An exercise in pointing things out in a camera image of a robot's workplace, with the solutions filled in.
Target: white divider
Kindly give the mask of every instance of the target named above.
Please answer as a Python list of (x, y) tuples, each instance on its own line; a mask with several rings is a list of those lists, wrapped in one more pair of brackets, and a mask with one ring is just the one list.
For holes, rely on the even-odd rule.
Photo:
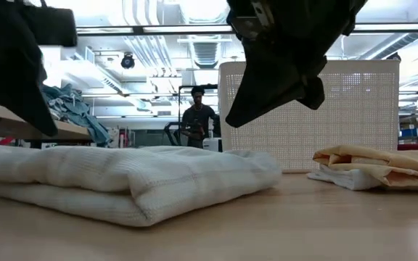
[(320, 77), (325, 102), (313, 111), (293, 101), (241, 128), (225, 123), (241, 83), (244, 62), (219, 69), (224, 150), (269, 152), (284, 172), (317, 167), (314, 152), (341, 144), (395, 150), (398, 145), (399, 61), (328, 61)]

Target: folded yellow cloth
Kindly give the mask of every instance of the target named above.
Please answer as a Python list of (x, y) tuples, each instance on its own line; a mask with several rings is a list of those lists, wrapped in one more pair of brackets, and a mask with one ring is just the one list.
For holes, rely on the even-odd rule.
[(313, 160), (333, 170), (362, 170), (387, 186), (418, 186), (418, 150), (383, 152), (342, 145), (317, 151)]

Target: blue denim fabric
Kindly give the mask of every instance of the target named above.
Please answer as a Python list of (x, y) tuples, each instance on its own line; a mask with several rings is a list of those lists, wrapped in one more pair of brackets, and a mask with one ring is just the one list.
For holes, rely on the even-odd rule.
[(62, 88), (42, 86), (41, 93), (49, 108), (58, 112), (61, 119), (87, 128), (91, 139), (98, 146), (105, 146), (110, 140), (106, 128), (89, 114), (89, 105), (83, 102), (81, 94), (72, 89), (70, 84)]

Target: wooden shelf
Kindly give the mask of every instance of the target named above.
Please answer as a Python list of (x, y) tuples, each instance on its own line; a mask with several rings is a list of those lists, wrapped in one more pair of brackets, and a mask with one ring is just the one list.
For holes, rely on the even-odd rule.
[(57, 120), (54, 122), (59, 129), (58, 135), (48, 137), (2, 106), (0, 106), (0, 119), (0, 137), (31, 140), (91, 140), (86, 128)]

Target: folded white towel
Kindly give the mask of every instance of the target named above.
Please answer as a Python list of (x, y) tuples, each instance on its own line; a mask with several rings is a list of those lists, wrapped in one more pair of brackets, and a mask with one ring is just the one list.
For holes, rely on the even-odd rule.
[(281, 174), (258, 152), (0, 146), (0, 196), (130, 226), (267, 189)]
[(310, 179), (331, 182), (353, 191), (371, 189), (382, 185), (379, 180), (360, 170), (339, 171), (332, 170), (325, 165), (320, 165), (318, 170), (312, 170), (307, 176)]

